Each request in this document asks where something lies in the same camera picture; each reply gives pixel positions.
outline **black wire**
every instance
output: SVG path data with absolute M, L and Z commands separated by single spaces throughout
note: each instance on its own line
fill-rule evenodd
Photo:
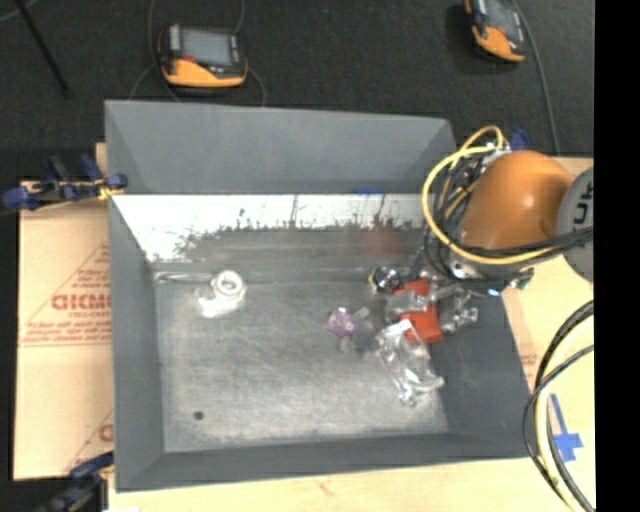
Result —
M 233 29 L 233 31 L 237 34 L 238 32 L 240 32 L 240 29 L 242 28 L 242 24 L 244 23 L 244 15 L 247 12 L 247 4 L 245 2 L 245 0 L 240 0 L 240 16 L 238 17 L 238 22 L 236 23 L 236 27 Z
M 152 63 L 151 65 L 149 65 L 147 69 L 145 69 L 142 72 L 138 80 L 136 80 L 136 83 L 131 88 L 131 92 L 129 93 L 129 96 L 127 96 L 128 100 L 132 99 L 136 95 L 136 91 L 138 90 L 138 87 L 140 87 L 140 84 L 144 81 L 145 78 L 147 78 L 147 75 L 155 67 L 155 65 L 156 65 L 155 62 Z
M 460 197 L 460 194 L 465 193 L 459 189 L 469 190 L 469 187 L 480 177 L 480 173 L 476 171 L 480 168 L 478 164 L 482 158 L 483 156 L 464 158 L 455 168 L 441 174 L 434 180 L 431 190 L 435 194 L 437 206 L 432 212 L 432 217 L 438 226 L 444 228 L 443 232 L 454 232 L 457 225 L 454 221 L 457 220 L 457 217 L 453 214 L 447 217 L 447 211 Z M 468 197 L 461 201 L 455 211 L 459 212 L 467 201 Z
M 533 447 L 531 446 L 531 444 L 529 443 L 529 441 L 527 439 L 526 419 L 527 419 L 527 415 L 528 415 L 529 409 L 537 401 L 537 398 L 538 398 L 540 392 L 555 377 L 557 377 L 557 375 L 559 375 L 562 371 L 564 371 L 566 368 L 568 368 L 577 359 L 582 357 L 582 355 L 585 355 L 586 353 L 588 353 L 588 351 L 590 351 L 589 349 L 591 349 L 591 350 L 593 349 L 593 345 L 591 345 L 590 347 L 587 347 L 587 349 L 584 349 L 584 350 L 587 351 L 584 354 L 580 355 L 581 354 L 580 352 L 578 352 L 577 354 L 574 354 L 573 358 L 570 358 L 570 360 L 565 361 L 563 364 L 559 365 L 556 369 L 554 369 L 554 371 L 552 373 L 550 373 L 547 377 L 544 377 L 544 375 L 545 375 L 545 373 L 547 371 L 547 367 L 549 365 L 549 362 L 551 361 L 551 358 L 555 354 L 555 352 L 558 349 L 558 347 L 560 346 L 560 344 L 567 338 L 569 333 L 574 328 L 576 328 L 578 325 L 580 325 L 589 316 L 594 314 L 594 312 L 595 312 L 594 304 L 595 304 L 594 301 L 591 300 L 591 301 L 585 303 L 584 305 L 580 306 L 558 328 L 556 334 L 554 335 L 553 339 L 551 340 L 551 343 L 549 343 L 549 346 L 547 347 L 547 350 L 545 351 L 545 353 L 544 353 L 544 355 L 543 355 L 543 357 L 542 357 L 542 359 L 540 361 L 540 365 L 538 367 L 538 372 L 536 374 L 535 383 L 534 383 L 535 392 L 532 395 L 532 397 L 529 399 L 529 402 L 527 403 L 527 406 L 525 407 L 525 412 L 524 412 L 524 415 L 523 415 L 523 426 L 522 426 L 522 428 L 523 428 L 523 435 L 524 435 L 527 451 L 529 452 L 529 455 L 530 455 L 531 459 L 533 460 L 533 462 L 534 462 L 535 466 L 537 467 L 537 469 L 539 470 L 539 472 L 544 477 L 545 481 L 553 488 L 553 490 L 556 492 L 556 494 L 558 494 L 558 496 L 560 498 L 562 498 L 562 496 L 560 495 L 555 483 L 552 481 L 552 479 L 551 479 L 551 477 L 550 477 L 550 475 L 548 473 L 547 468 L 545 468 L 545 466 L 540 462 L 540 460 L 534 454 L 534 449 L 533 449 Z M 548 439 L 549 439 L 549 443 L 550 443 L 551 453 L 552 453 L 552 456 L 554 457 L 554 462 L 555 462 L 555 464 L 556 464 L 556 466 L 558 468 L 558 472 L 560 473 L 560 475 L 562 476 L 565 484 L 567 485 L 567 488 L 569 488 L 570 492 L 574 495 L 574 497 L 581 504 L 581 506 L 583 506 L 583 508 L 585 508 L 586 510 L 593 510 L 593 508 L 591 507 L 589 501 L 586 499 L 586 497 L 584 497 L 584 494 L 580 491 L 579 487 L 575 484 L 573 478 L 571 477 L 569 472 L 566 470 L 566 466 L 565 466 L 564 462 L 562 462 L 562 460 L 561 460 L 561 456 L 558 453 L 557 446 L 555 445 L 555 440 L 553 439 L 553 436 L 549 435 Z
M 434 244 L 432 242 L 434 238 L 435 237 L 431 231 L 427 231 L 424 236 L 424 255 L 427 261 L 439 274 L 455 279 L 455 276 L 451 275 L 451 270 L 445 264 L 443 264 L 442 259 L 439 255 L 440 245 Z
M 553 143 L 553 148 L 556 155 L 560 154 L 560 143 L 558 142 L 558 134 L 556 132 L 556 123 L 553 115 L 553 107 L 551 105 L 551 97 L 549 95 L 549 86 L 547 84 L 547 78 L 544 73 L 544 67 L 542 66 L 542 59 L 540 58 L 540 54 L 538 53 L 538 45 L 536 44 L 535 39 L 533 38 L 533 32 L 529 28 L 529 24 L 527 23 L 526 18 L 522 14 L 522 10 L 520 6 L 517 4 L 516 0 L 511 0 L 513 4 L 513 8 L 520 16 L 520 20 L 522 21 L 522 26 L 524 27 L 527 37 L 529 38 L 529 42 L 531 43 L 531 50 L 533 51 L 533 59 L 536 62 L 536 67 L 538 68 L 538 74 L 540 75 L 540 82 L 542 84 L 542 93 L 544 94 L 545 104 L 547 106 L 547 113 L 549 115 L 549 128 L 551 129 L 551 140 Z
M 264 82 L 253 68 L 249 68 L 249 73 L 251 73 L 253 78 L 255 78 L 256 82 L 258 82 L 258 85 L 260 86 L 260 91 L 262 92 L 262 102 L 260 103 L 260 106 L 264 107 L 267 104 L 267 89 L 264 86 Z
M 567 470 L 567 466 L 562 459 L 562 455 L 558 450 L 558 445 L 553 436 L 553 429 L 551 427 L 551 419 L 547 416 L 547 439 L 549 440 L 549 448 L 551 449 L 551 457 L 558 469 L 558 473 L 562 477 L 562 481 L 565 483 L 573 497 L 580 503 L 580 506 L 587 512 L 595 512 L 593 505 L 589 502 L 588 498 L 584 495 L 580 487 L 576 484 L 575 480 L 571 476 L 571 473 Z
M 25 5 L 25 7 L 28 9 L 29 7 L 33 6 L 34 4 L 36 4 L 39 0 L 31 0 L 31 2 L 29 2 L 27 5 Z M 0 16 L 0 23 L 2 23 L 3 21 L 8 21 L 11 18 L 15 18 L 16 16 L 20 16 L 20 9 L 14 9 L 13 11 L 9 12 L 8 14 L 3 14 L 2 16 Z
M 149 53 L 151 54 L 151 61 L 153 62 L 153 67 L 155 68 L 160 81 L 165 84 L 167 91 L 171 95 L 174 101 L 180 103 L 180 98 L 176 95 L 175 92 L 171 90 L 169 84 L 167 84 L 164 76 L 162 76 L 162 71 L 160 71 L 160 65 L 158 64 L 158 58 L 156 56 L 156 52 L 153 50 L 153 12 L 155 10 L 156 0 L 151 0 L 149 4 L 149 12 L 147 13 L 147 42 L 149 44 Z
M 595 314 L 595 302 L 590 300 L 580 306 L 576 311 L 574 311 L 567 320 L 563 322 L 563 324 L 559 327 L 556 335 L 551 340 L 549 347 L 545 351 L 542 360 L 540 361 L 540 365 L 538 367 L 538 372 L 536 374 L 535 387 L 539 387 L 542 384 L 543 376 L 547 371 L 547 366 L 549 365 L 549 361 L 551 361 L 553 355 L 555 354 L 558 347 L 561 343 L 566 339 L 566 337 L 579 326 L 583 321 L 587 318 Z M 584 493 L 580 490 L 580 487 L 576 485 L 574 479 L 571 474 L 567 470 L 566 464 L 562 460 L 562 455 L 558 450 L 558 446 L 553 437 L 553 433 L 551 432 L 551 420 L 547 418 L 547 438 L 549 439 L 549 448 L 551 450 L 551 455 L 553 457 L 553 461 L 564 481 L 565 485 L 571 492 L 571 494 L 576 498 L 580 506 L 585 510 L 591 512 L 594 510 L 593 506 L 584 495 Z
M 484 249 L 482 247 L 469 247 L 464 244 L 457 244 L 460 248 L 473 252 L 479 256 L 513 256 L 519 254 L 525 254 L 531 251 L 537 251 L 540 249 L 559 248 L 559 249 L 573 249 L 580 245 L 584 245 L 587 242 L 593 240 L 593 226 L 582 228 L 562 235 L 546 238 L 539 242 L 534 242 L 525 245 L 519 245 L 516 247 L 508 247 L 505 249 Z
M 580 325 L 584 320 L 595 313 L 595 301 L 590 300 L 576 309 L 569 318 L 567 318 L 562 325 L 558 328 L 555 336 L 549 343 L 547 350 L 545 351 L 542 359 L 540 360 L 540 365 L 538 366 L 538 372 L 536 374 L 536 380 L 534 387 L 540 386 L 543 376 L 547 371 L 547 366 L 549 365 L 549 361 L 555 354 L 556 350 L 562 343 L 562 341 L 569 335 L 569 333 L 575 329 L 578 325 Z
M 446 269 L 446 275 L 451 279 L 458 280 L 458 277 L 453 273 L 453 269 L 449 265 L 451 250 L 447 247 L 443 247 L 442 244 L 437 244 L 436 255 L 440 266 Z
M 564 254 L 567 251 L 575 248 L 575 247 L 580 247 L 583 246 L 584 244 L 586 244 L 587 242 L 591 241 L 593 239 L 593 230 L 590 228 L 589 229 L 590 233 L 585 233 L 582 235 L 578 235 L 575 236 L 575 238 L 573 240 L 569 240 L 568 242 L 559 244 L 557 246 L 554 246 L 553 244 L 540 244 L 539 249 L 545 249 L 544 252 L 542 252 L 541 254 L 538 255 L 532 255 L 530 256 L 524 263 L 526 264 L 534 264 L 534 263 L 538 263 L 541 262 L 543 260 L 547 260 L 550 258 L 553 258 L 554 256 L 557 256 L 559 254 Z M 476 254 L 478 256 L 502 256 L 502 257 L 508 257 L 510 255 L 515 254 L 526 254 L 528 252 L 531 251 L 531 249 L 528 250 L 522 250 L 522 251 L 515 251 L 512 252 L 511 249 L 500 249 L 497 251 L 491 251 L 491 252 L 486 252 L 485 250 L 479 250 L 480 248 L 478 247 L 468 247 L 468 246 L 464 246 L 464 245 L 459 245 L 459 247 L 461 247 L 462 249 L 466 250 L 467 252 Z
M 453 206 L 453 203 L 457 201 L 460 196 L 463 196 L 463 199 L 459 200 L 458 204 L 451 211 L 451 213 L 446 216 L 446 212 L 451 206 Z M 443 215 L 445 216 L 441 222 L 441 225 L 444 228 L 443 232 L 447 234 L 447 236 L 452 240 L 456 240 L 459 237 L 458 228 L 460 226 L 460 223 L 462 222 L 462 217 L 465 210 L 467 209 L 467 205 L 469 204 L 470 199 L 470 195 L 464 192 L 460 192 L 459 194 L 452 196 L 451 199 L 444 205 L 443 209 L 445 211 L 443 212 Z
M 527 437 L 527 418 L 529 416 L 529 411 L 535 406 L 535 404 L 538 401 L 538 398 L 540 397 L 540 394 L 542 393 L 542 391 L 544 391 L 544 389 L 551 382 L 553 382 L 562 372 L 564 372 L 567 368 L 571 367 L 577 361 L 579 361 L 584 356 L 586 356 L 587 354 L 592 352 L 594 350 L 594 348 L 595 348 L 595 345 L 593 345 L 593 344 L 589 345 L 588 347 L 583 348 L 582 350 L 576 352 L 571 357 L 569 357 L 568 359 L 563 361 L 561 364 L 556 366 L 549 374 L 547 374 L 545 377 L 543 377 L 540 380 L 540 384 L 535 388 L 535 390 L 533 391 L 533 393 L 529 397 L 529 400 L 527 401 L 527 403 L 525 405 L 525 408 L 524 408 L 524 414 L 522 415 L 522 434 L 523 434 L 523 437 L 524 437 L 524 442 L 525 442 L 525 446 L 527 448 L 527 452 L 529 453 L 529 457 L 531 457 L 531 460 L 535 464 L 536 468 L 538 468 L 538 471 L 540 471 L 540 474 L 543 476 L 545 481 L 551 486 L 551 488 L 554 490 L 554 492 L 561 499 L 563 499 L 563 498 L 562 498 L 562 495 L 560 494 L 559 490 L 557 489 L 556 483 L 553 481 L 553 479 L 549 475 L 549 472 L 548 472 L 547 468 L 545 468 L 544 465 L 538 459 L 537 455 L 535 454 L 534 448 L 531 446 L 531 443 L 529 442 L 529 439 Z

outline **black cable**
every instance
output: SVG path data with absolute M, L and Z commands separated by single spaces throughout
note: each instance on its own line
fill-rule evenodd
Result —
M 533 447 L 531 446 L 531 444 L 529 443 L 529 441 L 527 439 L 526 419 L 527 419 L 527 416 L 529 414 L 530 408 L 535 405 L 535 403 L 537 402 L 537 399 L 538 399 L 540 393 L 542 392 L 542 390 L 553 379 L 555 379 L 562 371 L 564 371 L 566 368 L 571 366 L 571 364 L 573 364 L 575 361 L 577 361 L 580 357 L 583 357 L 588 352 L 593 350 L 594 346 L 590 345 L 586 349 L 583 349 L 582 351 L 574 354 L 574 356 L 572 356 L 567 361 L 563 362 L 561 365 L 556 367 L 551 373 L 549 373 L 545 377 L 545 373 L 547 371 L 547 367 L 549 365 L 549 362 L 551 361 L 551 359 L 552 359 L 553 355 L 555 354 L 556 350 L 558 349 L 558 347 L 562 344 L 562 342 L 567 338 L 567 336 L 571 333 L 571 331 L 573 329 L 575 329 L 584 320 L 586 320 L 589 316 L 591 316 L 591 315 L 593 315 L 595 313 L 595 309 L 594 309 L 595 306 L 594 305 L 595 305 L 594 301 L 591 300 L 591 301 L 585 303 L 584 305 L 580 306 L 558 328 L 556 334 L 554 335 L 553 339 L 551 340 L 551 343 L 549 343 L 549 346 L 547 347 L 547 350 L 545 351 L 545 353 L 544 353 L 544 355 L 543 355 L 543 357 L 542 357 L 542 359 L 540 361 L 540 365 L 538 367 L 538 372 L 536 374 L 535 383 L 534 383 L 534 390 L 535 391 L 532 394 L 531 398 L 529 399 L 529 402 L 527 402 L 527 405 L 525 407 L 525 411 L 524 411 L 524 414 L 523 414 L 523 426 L 522 426 L 522 428 L 523 428 L 523 435 L 524 435 L 524 440 L 525 440 L 525 444 L 526 444 L 526 447 L 527 447 L 527 451 L 528 451 L 531 459 L 533 460 L 536 468 L 538 469 L 538 471 L 544 477 L 545 481 L 554 489 L 554 491 L 556 492 L 556 494 L 558 494 L 558 496 L 560 498 L 562 498 L 562 496 L 560 495 L 555 483 L 552 481 L 552 479 L 551 479 L 551 477 L 550 477 L 550 475 L 548 473 L 547 468 L 545 468 L 545 466 L 542 464 L 542 462 L 535 455 L 534 449 L 533 449 Z M 551 428 L 551 422 L 550 422 L 549 418 L 547 418 L 547 429 L 550 429 L 550 428 Z M 558 472 L 560 473 L 563 481 L 567 485 L 567 488 L 569 489 L 571 494 L 576 498 L 578 503 L 580 503 L 580 505 L 585 510 L 587 510 L 587 511 L 593 510 L 593 507 L 591 506 L 591 504 L 589 503 L 587 498 L 584 496 L 584 494 L 580 491 L 579 487 L 575 484 L 575 481 L 571 477 L 570 473 L 567 471 L 566 466 L 565 466 L 564 462 L 562 461 L 562 457 L 558 453 L 558 449 L 557 449 L 557 446 L 555 444 L 555 440 L 553 438 L 553 435 L 552 434 L 548 435 L 547 438 L 549 439 L 549 446 L 550 446 L 550 449 L 551 449 L 552 457 L 554 459 L 554 463 L 556 464 Z
M 461 249 L 467 252 L 474 253 L 478 256 L 514 256 L 519 254 L 526 254 L 532 251 L 538 251 L 541 249 L 552 249 L 554 254 L 558 251 L 564 252 L 575 247 L 586 244 L 593 240 L 593 226 L 572 231 L 562 235 L 549 237 L 539 242 L 531 244 L 519 245 L 516 247 L 508 247 L 504 249 L 484 249 L 482 247 L 470 247 L 464 244 L 457 243 Z M 546 252 L 542 257 L 548 257 L 551 254 Z
M 554 490 L 554 492 L 561 499 L 563 499 L 563 498 L 562 498 L 560 492 L 558 491 L 555 482 L 552 480 L 551 476 L 549 475 L 549 472 L 548 472 L 547 468 L 545 468 L 544 465 L 538 459 L 537 455 L 535 454 L 534 448 L 531 446 L 531 443 L 529 442 L 529 439 L 527 437 L 527 418 L 529 416 L 529 411 L 536 405 L 536 402 L 538 401 L 538 398 L 540 397 L 540 394 L 542 393 L 542 391 L 544 391 L 544 389 L 551 382 L 553 382 L 562 372 L 564 372 L 565 370 L 570 368 L 573 364 L 575 364 L 577 361 L 579 361 L 584 356 L 586 356 L 587 354 L 592 352 L 594 350 L 594 348 L 595 348 L 595 345 L 592 344 L 592 345 L 589 345 L 588 347 L 585 347 L 582 350 L 576 352 L 571 357 L 569 357 L 568 359 L 563 361 L 561 364 L 556 366 L 545 377 L 540 379 L 540 383 L 534 389 L 533 393 L 529 397 L 529 400 L 527 401 L 527 403 L 525 405 L 525 408 L 524 408 L 524 413 L 522 415 L 522 434 L 523 434 L 525 446 L 527 448 L 527 452 L 529 453 L 529 457 L 531 458 L 531 460 L 535 464 L 536 468 L 538 468 L 538 471 L 543 476 L 545 481 L 551 486 L 551 488 Z
M 440 258 L 439 251 L 440 245 L 432 243 L 432 240 L 435 237 L 431 231 L 427 231 L 424 236 L 424 255 L 429 264 L 433 267 L 433 269 L 443 276 L 449 276 L 452 279 L 455 279 L 454 276 L 451 275 L 451 270 L 447 267 L 447 265 L 443 264 L 442 259 Z
M 553 458 L 553 462 L 556 465 L 558 473 L 562 478 L 562 481 L 569 489 L 569 492 L 573 495 L 573 497 L 580 503 L 580 506 L 586 510 L 587 512 L 595 512 L 593 505 L 589 502 L 589 499 L 584 495 L 580 487 L 576 484 L 575 480 L 569 473 L 564 460 L 562 459 L 562 455 L 560 454 L 560 450 L 558 450 L 558 445 L 556 444 L 556 440 L 553 436 L 553 429 L 551 427 L 551 419 L 547 416 L 547 439 L 549 439 L 549 448 L 551 450 L 551 457 Z
M 535 387 L 541 385 L 543 376 L 546 373 L 547 366 L 549 365 L 549 361 L 553 358 L 558 347 L 561 343 L 566 339 L 566 337 L 579 326 L 583 321 L 587 318 L 595 314 L 595 302 L 590 300 L 589 302 L 580 306 L 567 320 L 563 322 L 563 324 L 558 329 L 556 335 L 551 340 L 549 347 L 545 351 L 542 360 L 540 361 L 540 365 L 538 367 L 538 372 L 536 374 Z M 584 495 L 584 493 L 580 490 L 580 487 L 576 485 L 574 479 L 571 474 L 567 470 L 566 464 L 562 460 L 562 455 L 558 450 L 558 446 L 553 437 L 553 433 L 551 432 L 551 420 L 547 418 L 547 438 L 549 439 L 549 448 L 551 451 L 551 456 L 553 458 L 554 464 L 562 477 L 563 482 L 571 492 L 571 494 L 576 498 L 580 506 L 591 512 L 594 510 L 593 506 Z
M 258 85 L 260 86 L 260 91 L 262 92 L 262 102 L 260 103 L 260 106 L 264 107 L 267 104 L 267 89 L 264 86 L 264 82 L 252 68 L 249 68 L 249 73 L 251 73 L 253 78 L 256 79 L 256 82 L 258 82 Z
M 144 81 L 145 78 L 147 78 L 147 75 L 149 74 L 149 72 L 155 67 L 155 62 L 153 64 L 151 64 L 147 69 L 145 69 L 142 74 L 140 75 L 140 77 L 138 78 L 138 80 L 136 80 L 136 83 L 133 85 L 133 87 L 131 88 L 131 92 L 129 93 L 129 96 L 127 96 L 127 99 L 130 100 L 132 99 L 135 94 L 136 91 L 138 90 L 138 87 L 140 87 L 140 84 Z
M 460 191 L 458 194 L 451 196 L 451 198 L 444 203 L 443 212 L 441 214 L 441 221 L 436 220 L 436 224 L 441 226 L 443 233 L 445 233 L 451 240 L 456 240 L 459 237 L 458 228 L 462 222 L 462 217 L 467 209 L 471 196 L 465 192 Z
M 556 122 L 553 115 L 553 107 L 551 105 L 551 97 L 549 94 L 549 86 L 547 85 L 547 78 L 544 73 L 544 67 L 542 66 L 542 59 L 540 59 L 540 54 L 538 53 L 538 45 L 536 45 L 536 41 L 533 38 L 533 32 L 529 28 L 529 24 L 527 20 L 522 15 L 522 10 L 518 6 L 516 0 L 511 0 L 513 4 L 513 8 L 520 16 L 520 20 L 522 21 L 522 26 L 524 27 L 525 32 L 527 33 L 527 37 L 529 38 L 529 42 L 531 43 L 531 50 L 533 51 L 533 60 L 536 62 L 536 67 L 538 68 L 538 74 L 540 75 L 540 82 L 542 84 L 542 93 L 544 95 L 545 104 L 547 106 L 547 113 L 549 115 L 549 128 L 551 129 L 551 140 L 553 143 L 553 148 L 556 155 L 560 154 L 560 143 L 558 142 L 558 134 L 556 133 Z
M 240 16 L 238 17 L 238 22 L 236 23 L 236 27 L 233 29 L 233 31 L 237 34 L 238 32 L 240 32 L 240 29 L 242 28 L 242 24 L 244 23 L 244 15 L 247 12 L 247 3 L 245 2 L 245 0 L 240 0 Z
M 27 24 L 27 27 L 29 28 L 31 35 L 35 39 L 36 44 L 38 45 L 38 48 L 42 53 L 42 56 L 47 61 L 47 64 L 49 65 L 49 69 L 51 69 L 53 76 L 58 82 L 62 96 L 67 99 L 71 98 L 71 88 L 69 87 L 69 84 L 67 83 L 64 76 L 62 75 L 62 71 L 60 71 L 60 68 L 58 67 L 58 64 L 53 58 L 53 55 L 49 51 L 49 47 L 47 46 L 47 43 L 45 43 L 42 37 L 42 34 L 40 34 L 40 30 L 38 29 L 35 22 L 33 21 L 33 18 L 31 17 L 29 9 L 27 8 L 27 6 L 25 6 L 22 3 L 22 0 L 13 0 L 13 2 L 16 4 L 16 7 L 18 8 L 18 11 L 22 15 L 22 18 L 24 19 L 25 23 Z
M 171 87 L 162 76 L 162 72 L 160 71 L 160 66 L 158 65 L 158 59 L 156 57 L 156 52 L 153 50 L 153 12 L 156 7 L 156 0 L 151 0 L 151 4 L 149 4 L 149 12 L 147 13 L 147 39 L 149 44 L 149 53 L 151 55 L 151 61 L 153 63 L 153 67 L 156 69 L 158 76 L 160 77 L 160 81 L 165 84 L 167 91 L 171 95 L 174 101 L 180 103 L 180 98 L 176 95 L 175 92 L 171 90 Z
M 443 247 L 441 244 L 436 244 L 436 256 L 438 257 L 440 266 L 446 269 L 445 275 L 450 279 L 458 280 L 458 277 L 453 273 L 453 269 L 449 265 L 451 251 L 447 247 Z
M 545 351 L 542 359 L 540 360 L 540 365 L 538 366 L 538 372 L 536 374 L 534 387 L 539 387 L 541 385 L 544 374 L 547 371 L 547 366 L 549 365 L 549 361 L 555 354 L 556 350 L 563 342 L 563 340 L 569 335 L 569 333 L 580 325 L 584 320 L 586 320 L 591 315 L 595 314 L 595 302 L 590 300 L 586 302 L 578 309 L 576 309 L 569 318 L 567 318 L 562 325 L 558 328 L 555 336 L 549 343 L 547 350 Z
M 25 5 L 25 7 L 28 9 L 29 7 L 35 5 L 37 2 L 39 2 L 39 0 L 31 0 L 31 2 L 29 2 L 27 5 Z M 8 14 L 3 14 L 2 16 L 0 16 L 0 23 L 2 23 L 3 21 L 8 21 L 11 18 L 15 18 L 16 16 L 20 16 L 20 10 L 19 9 L 14 9 L 13 11 L 9 12 Z

